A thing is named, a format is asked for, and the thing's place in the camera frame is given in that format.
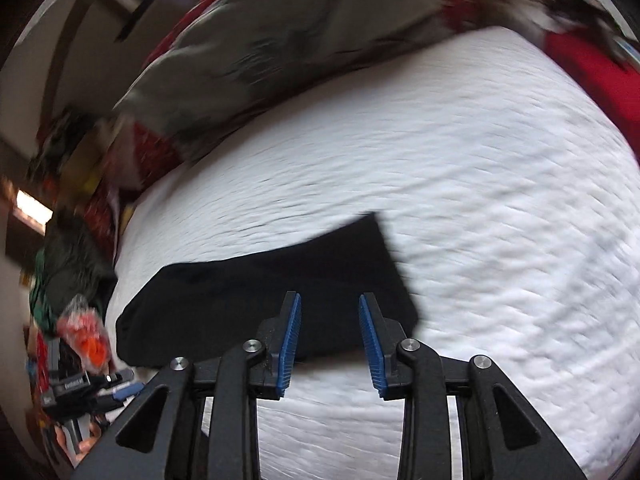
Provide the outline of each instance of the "metal screw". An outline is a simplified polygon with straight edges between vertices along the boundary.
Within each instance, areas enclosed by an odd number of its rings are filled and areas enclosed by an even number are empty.
[[[478,368],[482,368],[482,370],[484,370],[485,368],[491,366],[493,363],[491,359],[489,359],[486,355],[477,355],[476,357],[474,357],[474,364]]]
[[[415,352],[418,348],[420,348],[420,341],[407,338],[402,340],[402,342],[400,343],[400,346],[404,348],[407,352]]]
[[[257,339],[249,339],[242,345],[242,350],[250,354],[257,352],[260,348],[262,348],[262,343]]]
[[[186,357],[176,357],[171,360],[169,363],[171,370],[175,370],[179,372],[180,370],[184,370],[187,366],[189,366],[189,360]]]

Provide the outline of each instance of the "white comforter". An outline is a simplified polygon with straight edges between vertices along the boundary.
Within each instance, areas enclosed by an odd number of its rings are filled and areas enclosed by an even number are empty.
[[[165,177],[125,234],[108,329],[166,264],[380,211],[417,338],[491,356],[606,478],[640,432],[639,201],[602,111],[521,37],[482,30],[299,95]],[[266,480],[396,477],[402,403],[378,399],[364,358],[298,366],[258,410]]]

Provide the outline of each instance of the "black cloth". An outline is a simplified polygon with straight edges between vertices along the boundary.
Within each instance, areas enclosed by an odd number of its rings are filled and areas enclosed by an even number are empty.
[[[417,311],[374,214],[302,244],[219,262],[163,267],[116,322],[117,353],[131,366],[176,356],[222,355],[277,316],[284,295],[302,297],[297,359],[362,346],[358,298],[375,293],[385,317],[410,334]]]
[[[82,294],[104,320],[117,281],[84,220],[66,209],[56,211],[44,236],[44,287],[53,316]]]

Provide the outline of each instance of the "green cloth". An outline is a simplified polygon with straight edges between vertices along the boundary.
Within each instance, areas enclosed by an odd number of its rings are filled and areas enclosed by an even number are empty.
[[[29,309],[40,330],[46,335],[56,335],[57,316],[53,314],[44,287],[44,249],[36,254],[35,283],[29,293]]]

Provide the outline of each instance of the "blue gripper pad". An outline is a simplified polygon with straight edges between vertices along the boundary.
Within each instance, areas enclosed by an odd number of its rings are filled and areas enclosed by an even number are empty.
[[[282,341],[282,347],[278,356],[278,380],[276,381],[276,391],[279,396],[284,395],[284,391],[289,387],[291,381],[291,371],[293,370],[293,359],[296,356],[298,337],[300,336],[300,323],[302,322],[302,308],[300,295],[296,294],[293,306],[289,313],[287,329]]]
[[[373,382],[375,389],[380,393],[380,397],[384,397],[388,386],[385,373],[385,357],[382,353],[382,347],[380,346],[373,318],[369,311],[369,305],[367,304],[367,300],[364,295],[360,297],[358,317],[360,318],[362,341],[367,354],[367,360],[369,361],[371,381]]]

